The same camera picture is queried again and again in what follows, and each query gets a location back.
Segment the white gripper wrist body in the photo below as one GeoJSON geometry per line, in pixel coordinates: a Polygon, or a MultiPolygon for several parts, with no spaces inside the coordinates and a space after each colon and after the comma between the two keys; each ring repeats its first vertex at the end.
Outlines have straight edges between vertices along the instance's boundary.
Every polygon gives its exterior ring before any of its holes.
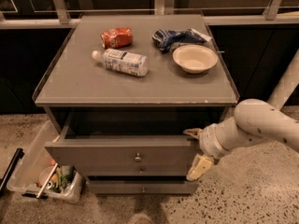
{"type": "Polygon", "coordinates": [[[230,154],[217,139],[216,125],[211,124],[205,127],[199,135],[199,146],[205,155],[215,160],[219,160],[230,154]]]}

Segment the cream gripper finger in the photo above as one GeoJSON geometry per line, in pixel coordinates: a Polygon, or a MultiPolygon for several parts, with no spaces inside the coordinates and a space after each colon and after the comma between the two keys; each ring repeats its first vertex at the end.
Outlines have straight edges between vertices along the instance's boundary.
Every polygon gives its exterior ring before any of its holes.
{"type": "Polygon", "coordinates": [[[200,139],[200,135],[202,133],[202,129],[200,128],[192,128],[192,129],[186,129],[183,131],[184,134],[191,136],[195,139],[200,139]]]}
{"type": "Polygon", "coordinates": [[[206,173],[214,165],[214,159],[206,155],[196,154],[192,161],[192,166],[189,169],[186,179],[195,181],[206,173]]]}

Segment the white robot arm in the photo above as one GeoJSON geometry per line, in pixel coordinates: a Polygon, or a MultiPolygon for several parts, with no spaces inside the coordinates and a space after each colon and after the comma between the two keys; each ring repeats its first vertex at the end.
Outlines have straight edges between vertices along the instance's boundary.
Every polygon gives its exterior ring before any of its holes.
{"type": "Polygon", "coordinates": [[[281,112],[299,84],[299,50],[295,53],[268,101],[247,99],[234,114],[204,129],[184,133],[199,141],[200,152],[194,156],[186,179],[194,181],[207,172],[215,161],[238,147],[252,147],[265,139],[276,140],[299,151],[299,121],[281,112]]]}

